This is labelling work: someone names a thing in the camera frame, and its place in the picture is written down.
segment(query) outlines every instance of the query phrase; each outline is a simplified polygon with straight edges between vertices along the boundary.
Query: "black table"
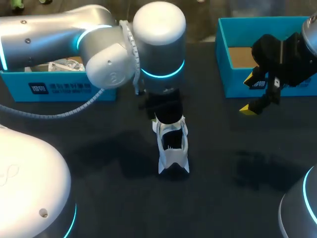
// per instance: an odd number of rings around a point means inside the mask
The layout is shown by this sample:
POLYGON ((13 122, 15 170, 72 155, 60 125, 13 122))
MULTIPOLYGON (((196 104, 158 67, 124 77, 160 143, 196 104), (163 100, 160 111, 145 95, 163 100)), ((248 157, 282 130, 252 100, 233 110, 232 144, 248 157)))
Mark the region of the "black table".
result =
MULTIPOLYGON (((260 117, 243 116, 248 99, 224 98, 213 43, 188 45, 186 79, 189 176, 158 175, 156 137, 131 85, 116 103, 66 119, 0 114, 0 123, 64 156, 79 238, 281 238, 280 200, 317 160, 317 98, 282 98, 260 117)), ((0 86, 0 102, 19 110, 55 114, 79 105, 16 104, 0 86)))

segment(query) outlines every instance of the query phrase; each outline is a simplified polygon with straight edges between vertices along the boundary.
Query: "blue box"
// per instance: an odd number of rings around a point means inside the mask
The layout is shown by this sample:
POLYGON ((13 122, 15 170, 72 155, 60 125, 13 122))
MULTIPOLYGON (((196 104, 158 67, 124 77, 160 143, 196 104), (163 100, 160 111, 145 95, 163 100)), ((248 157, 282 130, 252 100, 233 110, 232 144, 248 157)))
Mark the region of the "blue box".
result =
MULTIPOLYGON (((86 102, 99 89, 86 72, 2 72, 16 102, 86 102)), ((106 90, 98 101, 115 101, 116 90, 106 90)))
MULTIPOLYGON (((249 89, 243 84, 252 68, 234 68, 229 54, 230 47, 251 47, 264 34, 285 40, 294 32, 300 33, 308 17, 249 17, 220 18, 216 34, 216 58, 227 98, 260 97, 265 89, 249 89)), ((298 87, 287 87, 282 96, 316 96, 317 74, 298 87)))

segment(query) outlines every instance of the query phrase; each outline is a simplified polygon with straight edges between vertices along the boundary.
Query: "white cable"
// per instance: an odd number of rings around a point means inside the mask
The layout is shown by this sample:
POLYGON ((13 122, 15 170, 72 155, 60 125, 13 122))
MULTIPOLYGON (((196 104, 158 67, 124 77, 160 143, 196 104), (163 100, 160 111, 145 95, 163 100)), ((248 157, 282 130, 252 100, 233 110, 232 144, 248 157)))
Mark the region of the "white cable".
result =
POLYGON ((132 32, 128 24, 129 24, 128 21, 123 21, 123 20, 119 21, 119 25, 122 27, 123 38, 124 38, 125 45, 127 47, 127 51, 129 54, 132 54, 134 56, 135 74, 133 79, 133 86, 134 86, 135 94, 138 95, 140 93, 140 89, 139 89, 139 79, 141 74, 140 57, 139 57, 138 48, 135 44, 134 37, 132 35, 132 32))
POLYGON ((32 119, 60 119, 60 118, 65 118, 65 117, 74 115, 74 114, 79 113, 80 111, 88 108, 93 102, 95 102, 97 100, 98 97, 100 97, 100 95, 104 91, 105 91, 104 89, 100 89, 98 91, 98 93, 96 93, 88 102, 84 103, 83 105, 81 105, 80 107, 77 107, 74 110, 71 110, 71 111, 68 111, 68 112, 62 113, 62 114, 56 114, 56 115, 33 114, 33 113, 27 113, 27 112, 15 110, 12 108, 8 108, 8 107, 1 105, 1 104, 0 104, 0 110, 3 112, 6 112, 6 113, 11 113, 11 114, 15 114, 15 115, 26 117, 26 118, 32 118, 32 119))

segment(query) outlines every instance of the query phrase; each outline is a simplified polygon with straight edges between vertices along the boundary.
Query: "glowing blue light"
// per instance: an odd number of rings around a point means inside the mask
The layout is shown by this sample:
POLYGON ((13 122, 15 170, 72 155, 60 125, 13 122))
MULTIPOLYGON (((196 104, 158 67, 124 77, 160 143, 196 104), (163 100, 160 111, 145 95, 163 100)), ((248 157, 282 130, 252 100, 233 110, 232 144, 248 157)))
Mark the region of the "glowing blue light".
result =
POLYGON ((68 232, 67 232, 66 235, 64 236, 64 238, 67 238, 67 237, 68 237, 68 235, 69 235, 71 229, 72 229, 73 226, 74 226, 75 218, 76 218, 76 213, 77 213, 77 204, 75 204, 75 214, 74 214, 73 221, 72 221, 72 223, 71 223, 71 225, 70 225, 70 227, 69 227, 69 229, 68 229, 68 232))
POLYGON ((78 38, 77 40, 77 49, 79 49, 79 44, 81 42, 81 40, 89 33, 89 32, 92 32, 94 30, 97 30, 97 29, 101 29, 101 28, 109 28, 109 27, 112 27, 112 26, 109 26, 109 25, 99 25, 99 26, 94 26, 86 31, 84 31, 83 34, 81 34, 81 36, 78 38))
POLYGON ((185 64, 185 60, 183 61, 182 65, 180 66, 180 68, 177 71, 170 73, 170 74, 167 74, 167 75, 162 75, 162 76, 150 74, 150 73, 146 72, 144 69, 142 71, 145 74, 147 74, 148 76, 153 77, 153 78, 168 78, 168 77, 172 77, 175 74, 177 74, 184 67, 184 64, 185 64))
POLYGON ((306 207, 309 211, 309 214, 311 215, 312 219, 314 220, 314 222, 317 224, 317 218, 316 216, 314 215, 313 211, 312 211, 312 208, 310 207, 309 205, 309 202, 308 202, 308 199, 307 199, 307 195, 306 195, 306 180, 307 180, 307 176, 309 174, 309 172, 311 171, 312 169, 310 169, 307 174, 305 175, 305 178, 304 178, 304 182, 303 182, 303 194, 304 194, 304 200, 305 200, 305 203, 306 203, 306 207))
POLYGON ((0 60, 2 62, 3 69, 4 70, 8 70, 8 67, 6 66, 5 57, 4 57, 4 52, 3 52, 2 42, 1 42, 1 36, 0 36, 0 60))

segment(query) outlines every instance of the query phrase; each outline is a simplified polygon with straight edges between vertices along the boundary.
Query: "cardboard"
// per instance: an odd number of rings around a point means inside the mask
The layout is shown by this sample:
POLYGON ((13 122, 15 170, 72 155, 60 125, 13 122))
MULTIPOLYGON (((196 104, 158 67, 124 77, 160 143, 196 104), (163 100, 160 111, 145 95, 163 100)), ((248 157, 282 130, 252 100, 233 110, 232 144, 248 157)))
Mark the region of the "cardboard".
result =
POLYGON ((251 47, 230 47, 229 54, 234 68, 254 68, 258 64, 254 61, 251 47))

